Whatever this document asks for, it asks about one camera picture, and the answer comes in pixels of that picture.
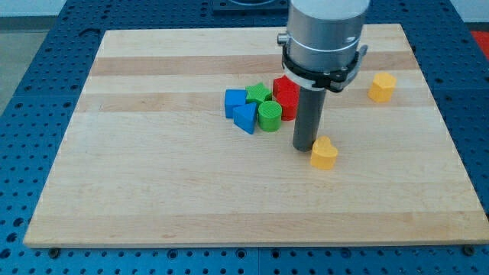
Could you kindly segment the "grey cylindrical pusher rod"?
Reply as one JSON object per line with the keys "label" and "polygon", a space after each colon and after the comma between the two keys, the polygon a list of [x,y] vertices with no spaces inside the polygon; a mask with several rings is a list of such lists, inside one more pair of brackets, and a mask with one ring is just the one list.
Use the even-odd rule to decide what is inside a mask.
{"label": "grey cylindrical pusher rod", "polygon": [[293,132],[293,146],[302,152],[310,151],[316,140],[326,91],[301,87]]}

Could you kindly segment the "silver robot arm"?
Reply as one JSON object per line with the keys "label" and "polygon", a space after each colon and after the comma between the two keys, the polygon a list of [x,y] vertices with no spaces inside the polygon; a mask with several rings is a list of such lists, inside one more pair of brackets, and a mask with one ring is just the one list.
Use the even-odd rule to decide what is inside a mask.
{"label": "silver robot arm", "polygon": [[299,90],[293,146],[312,150],[325,95],[342,92],[368,51],[360,46],[369,0],[291,0],[287,29],[277,35],[285,75]]}

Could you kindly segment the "black mounting flange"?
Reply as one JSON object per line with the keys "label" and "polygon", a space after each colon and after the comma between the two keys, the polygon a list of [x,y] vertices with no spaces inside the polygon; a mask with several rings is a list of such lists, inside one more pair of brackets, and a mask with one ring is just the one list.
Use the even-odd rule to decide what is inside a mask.
{"label": "black mounting flange", "polygon": [[355,52],[352,61],[336,71],[316,72],[307,70],[295,64],[287,54],[287,49],[282,50],[282,67],[288,79],[311,91],[327,89],[339,93],[353,82],[360,71],[363,57],[368,51],[368,45],[363,45]]}

